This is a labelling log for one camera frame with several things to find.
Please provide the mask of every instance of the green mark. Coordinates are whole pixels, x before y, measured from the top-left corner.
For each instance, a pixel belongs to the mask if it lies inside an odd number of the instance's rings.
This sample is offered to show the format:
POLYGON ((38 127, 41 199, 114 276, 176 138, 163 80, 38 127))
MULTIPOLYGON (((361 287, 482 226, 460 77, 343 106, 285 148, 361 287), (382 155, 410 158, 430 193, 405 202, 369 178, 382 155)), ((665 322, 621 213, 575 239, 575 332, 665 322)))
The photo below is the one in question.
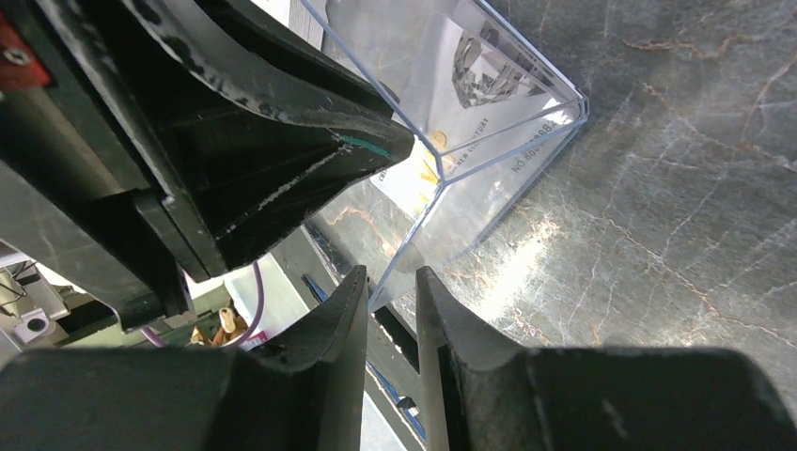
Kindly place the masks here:
POLYGON ((396 157, 394 157, 393 155, 388 153, 387 150, 385 150, 383 148, 380 148, 378 146, 374 146, 373 144, 369 143, 368 141, 363 141, 362 139, 357 139, 357 138, 355 138, 353 136, 341 136, 340 139, 344 143, 348 143, 348 144, 351 144, 353 146, 359 146, 361 148, 367 148, 371 152, 373 152, 373 153, 375 153, 375 154, 377 154, 377 155, 379 155, 381 157, 387 158, 387 159, 392 160, 392 161, 396 160, 396 157))

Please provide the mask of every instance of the metal screw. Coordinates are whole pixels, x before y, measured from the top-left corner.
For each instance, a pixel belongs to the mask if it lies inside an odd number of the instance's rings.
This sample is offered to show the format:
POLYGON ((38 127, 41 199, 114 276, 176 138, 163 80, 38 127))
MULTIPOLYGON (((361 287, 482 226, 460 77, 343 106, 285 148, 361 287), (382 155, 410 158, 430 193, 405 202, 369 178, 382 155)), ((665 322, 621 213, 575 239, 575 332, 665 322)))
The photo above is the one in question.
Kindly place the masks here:
POLYGON ((8 47, 3 51, 3 56, 9 63, 17 66, 27 66, 31 61, 30 55, 19 47, 8 47))
POLYGON ((44 322, 44 319, 41 318, 33 318, 27 322, 27 328, 31 332, 41 332, 44 330, 44 327, 47 326, 47 323, 44 322))

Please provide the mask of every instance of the transparent acrylic container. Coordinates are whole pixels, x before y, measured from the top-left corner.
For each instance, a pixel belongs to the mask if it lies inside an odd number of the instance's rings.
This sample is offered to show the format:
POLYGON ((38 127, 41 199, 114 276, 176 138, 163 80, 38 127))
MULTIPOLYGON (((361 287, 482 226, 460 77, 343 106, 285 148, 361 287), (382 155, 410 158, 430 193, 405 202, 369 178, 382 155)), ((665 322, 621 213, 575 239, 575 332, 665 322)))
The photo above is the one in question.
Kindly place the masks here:
POLYGON ((481 0, 302 5, 325 54, 369 80, 416 137, 405 162, 308 221, 342 276, 365 264, 370 310, 481 242, 585 123, 585 96, 481 0), (337 265, 336 261, 349 260, 337 265))

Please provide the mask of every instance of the red component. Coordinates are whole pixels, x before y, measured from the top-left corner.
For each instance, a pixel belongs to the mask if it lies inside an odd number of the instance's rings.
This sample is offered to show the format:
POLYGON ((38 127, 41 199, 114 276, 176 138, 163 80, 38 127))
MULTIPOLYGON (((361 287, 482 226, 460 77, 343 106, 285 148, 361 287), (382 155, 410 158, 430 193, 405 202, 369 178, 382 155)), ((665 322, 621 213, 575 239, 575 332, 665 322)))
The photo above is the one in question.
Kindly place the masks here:
POLYGON ((50 75, 0 12, 0 91, 45 86, 50 75))

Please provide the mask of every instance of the gray marble surface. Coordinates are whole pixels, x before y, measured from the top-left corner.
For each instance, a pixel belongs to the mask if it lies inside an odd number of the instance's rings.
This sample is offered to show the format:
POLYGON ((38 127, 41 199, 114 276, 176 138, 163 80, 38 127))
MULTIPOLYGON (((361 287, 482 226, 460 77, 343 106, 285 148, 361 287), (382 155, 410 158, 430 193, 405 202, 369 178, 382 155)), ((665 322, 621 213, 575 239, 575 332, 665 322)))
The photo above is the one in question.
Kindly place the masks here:
POLYGON ((493 4, 591 111, 451 291, 529 346, 741 350, 797 416, 797 1, 493 4))

